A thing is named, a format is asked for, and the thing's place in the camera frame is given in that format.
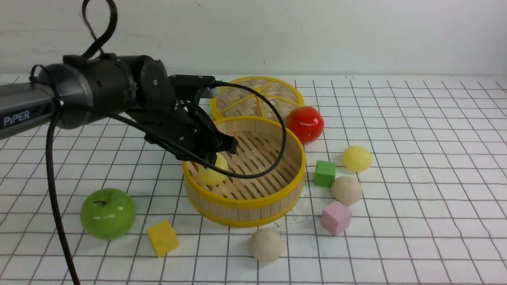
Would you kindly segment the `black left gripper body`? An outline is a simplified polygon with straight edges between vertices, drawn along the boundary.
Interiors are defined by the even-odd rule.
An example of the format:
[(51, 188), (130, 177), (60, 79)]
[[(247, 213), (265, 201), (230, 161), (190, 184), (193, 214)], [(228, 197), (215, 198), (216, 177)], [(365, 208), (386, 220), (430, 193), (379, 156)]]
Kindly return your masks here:
[(136, 123), (149, 130), (144, 137), (148, 143), (174, 154), (177, 160), (197, 161), (189, 154), (168, 144), (169, 141), (208, 163), (216, 162), (222, 135), (210, 116), (199, 105), (183, 102), (176, 108), (169, 108), (168, 112), (134, 108), (127, 110), (126, 113)]

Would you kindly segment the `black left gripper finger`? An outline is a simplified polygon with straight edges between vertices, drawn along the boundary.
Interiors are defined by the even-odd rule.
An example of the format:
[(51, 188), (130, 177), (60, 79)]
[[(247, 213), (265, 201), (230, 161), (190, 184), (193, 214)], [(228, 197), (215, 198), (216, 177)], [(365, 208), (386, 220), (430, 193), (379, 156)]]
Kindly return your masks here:
[(238, 140), (235, 137), (224, 134), (222, 132), (218, 133), (218, 145), (214, 149), (216, 153), (228, 152), (230, 154), (236, 154), (237, 148)]

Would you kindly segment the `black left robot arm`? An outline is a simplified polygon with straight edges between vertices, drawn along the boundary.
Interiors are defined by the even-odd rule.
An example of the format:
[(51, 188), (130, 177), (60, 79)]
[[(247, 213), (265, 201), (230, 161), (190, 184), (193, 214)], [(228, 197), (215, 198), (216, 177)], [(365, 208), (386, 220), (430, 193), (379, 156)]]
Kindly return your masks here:
[(199, 107), (215, 96), (213, 76), (169, 76), (149, 56), (107, 55), (91, 60), (65, 56), (27, 83), (1, 86), (1, 139), (48, 123), (62, 105), (84, 105), (110, 114), (125, 113), (145, 128), (144, 139), (175, 155), (210, 160), (214, 153), (235, 154), (238, 141), (220, 132)]

